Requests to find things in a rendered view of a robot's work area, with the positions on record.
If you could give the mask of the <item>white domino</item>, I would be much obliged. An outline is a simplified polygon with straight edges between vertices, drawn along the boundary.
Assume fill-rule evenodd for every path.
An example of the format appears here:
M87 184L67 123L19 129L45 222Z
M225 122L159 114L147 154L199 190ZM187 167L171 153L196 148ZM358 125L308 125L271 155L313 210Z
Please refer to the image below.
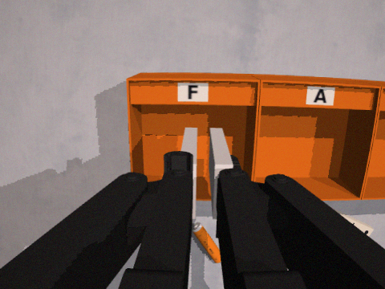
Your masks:
M350 217L342 212L339 212L336 210L339 214L341 214L344 218L346 218L349 222L351 222L353 225L358 227L362 232L364 232L366 235L370 236L372 231L374 230L370 225L367 225L364 222L361 222L353 217Z

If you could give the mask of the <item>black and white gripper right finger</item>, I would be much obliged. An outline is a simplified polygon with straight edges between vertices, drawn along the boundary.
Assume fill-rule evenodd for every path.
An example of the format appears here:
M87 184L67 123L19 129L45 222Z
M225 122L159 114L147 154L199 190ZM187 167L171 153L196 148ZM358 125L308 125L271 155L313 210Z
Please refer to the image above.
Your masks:
M383 247L293 178L251 181L222 128L209 180L224 289L385 289Z

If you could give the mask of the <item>orange battery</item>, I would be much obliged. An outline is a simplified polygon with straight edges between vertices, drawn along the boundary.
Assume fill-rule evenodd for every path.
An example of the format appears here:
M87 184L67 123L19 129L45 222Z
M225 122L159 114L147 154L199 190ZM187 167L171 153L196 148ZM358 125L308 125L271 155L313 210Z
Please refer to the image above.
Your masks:
M200 222L197 222L192 226L192 232L198 238L201 245L206 249L213 261L215 263L220 263L220 251Z

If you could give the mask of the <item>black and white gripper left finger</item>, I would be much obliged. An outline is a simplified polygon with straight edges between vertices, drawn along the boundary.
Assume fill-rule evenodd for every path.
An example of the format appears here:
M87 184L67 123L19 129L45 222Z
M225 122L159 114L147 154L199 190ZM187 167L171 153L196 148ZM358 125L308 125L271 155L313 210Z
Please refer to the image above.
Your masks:
M161 180L117 177L2 267L0 289L106 289L139 245L118 289L188 289L196 187L197 128L185 128Z

